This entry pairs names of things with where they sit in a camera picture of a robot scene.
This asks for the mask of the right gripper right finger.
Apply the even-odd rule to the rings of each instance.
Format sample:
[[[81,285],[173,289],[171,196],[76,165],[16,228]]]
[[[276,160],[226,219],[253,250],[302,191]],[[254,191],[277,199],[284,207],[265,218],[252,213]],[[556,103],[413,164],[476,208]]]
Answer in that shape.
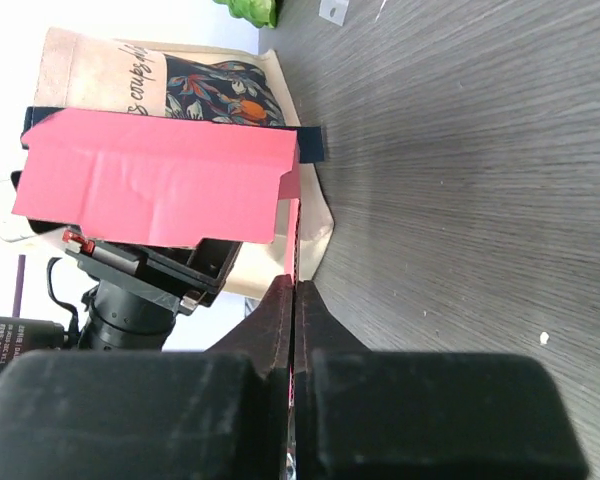
[[[585,479],[560,392],[511,353],[373,351],[314,283],[294,305],[301,479]]]

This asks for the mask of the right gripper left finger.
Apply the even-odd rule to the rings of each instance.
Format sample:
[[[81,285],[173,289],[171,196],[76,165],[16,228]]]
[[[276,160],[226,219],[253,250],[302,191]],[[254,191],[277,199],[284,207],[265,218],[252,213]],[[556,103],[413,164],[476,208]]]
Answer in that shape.
[[[277,479],[294,284],[206,352],[34,351],[0,375],[0,479]]]

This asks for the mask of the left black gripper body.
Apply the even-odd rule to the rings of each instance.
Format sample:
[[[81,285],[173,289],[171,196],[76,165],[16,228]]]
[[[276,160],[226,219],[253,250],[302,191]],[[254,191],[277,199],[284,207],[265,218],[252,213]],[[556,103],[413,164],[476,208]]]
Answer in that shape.
[[[65,252],[97,281],[82,296],[83,350],[160,350],[177,317],[210,307],[226,285],[242,244],[203,239],[193,248],[91,240],[63,232]]]

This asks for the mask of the pink paper box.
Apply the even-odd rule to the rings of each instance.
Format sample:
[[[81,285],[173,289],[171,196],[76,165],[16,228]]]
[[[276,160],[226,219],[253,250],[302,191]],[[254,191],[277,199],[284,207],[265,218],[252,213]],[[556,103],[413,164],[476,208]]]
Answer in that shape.
[[[194,247],[268,244],[280,201],[299,217],[295,132],[67,108],[22,137],[13,211],[89,238]]]

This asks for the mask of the small clear plastic wrapper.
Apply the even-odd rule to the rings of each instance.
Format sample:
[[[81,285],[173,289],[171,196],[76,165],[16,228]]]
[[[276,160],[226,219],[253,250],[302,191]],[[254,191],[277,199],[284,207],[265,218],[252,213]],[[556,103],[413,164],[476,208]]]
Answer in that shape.
[[[319,6],[319,16],[335,25],[343,26],[348,6],[348,0],[322,0]]]

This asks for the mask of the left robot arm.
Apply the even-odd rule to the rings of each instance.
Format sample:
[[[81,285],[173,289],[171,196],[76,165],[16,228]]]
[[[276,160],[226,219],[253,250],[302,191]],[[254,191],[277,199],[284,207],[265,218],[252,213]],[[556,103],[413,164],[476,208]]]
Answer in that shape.
[[[0,317],[0,373],[33,350],[160,350],[180,315],[212,306],[224,289],[241,245],[203,239],[193,248],[132,245],[94,240],[76,228],[64,231],[69,257],[97,284],[81,298],[88,318],[48,295],[70,314],[54,321]]]

